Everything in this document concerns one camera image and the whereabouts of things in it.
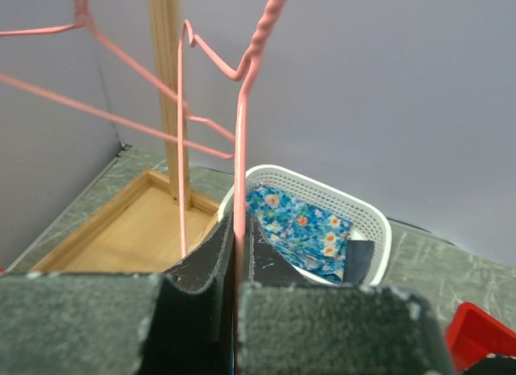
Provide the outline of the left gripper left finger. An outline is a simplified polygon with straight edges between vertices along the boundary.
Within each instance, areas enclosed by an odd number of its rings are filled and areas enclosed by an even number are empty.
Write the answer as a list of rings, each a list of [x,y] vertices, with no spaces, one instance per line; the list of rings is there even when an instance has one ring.
[[[4,374],[229,374],[233,226],[162,273],[4,273]]]

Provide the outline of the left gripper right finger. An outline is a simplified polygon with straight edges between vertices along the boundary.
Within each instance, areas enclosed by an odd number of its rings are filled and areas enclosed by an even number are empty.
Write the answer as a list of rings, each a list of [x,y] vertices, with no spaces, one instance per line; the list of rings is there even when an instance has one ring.
[[[248,217],[239,289],[242,374],[452,374],[430,303],[394,285],[305,279]]]

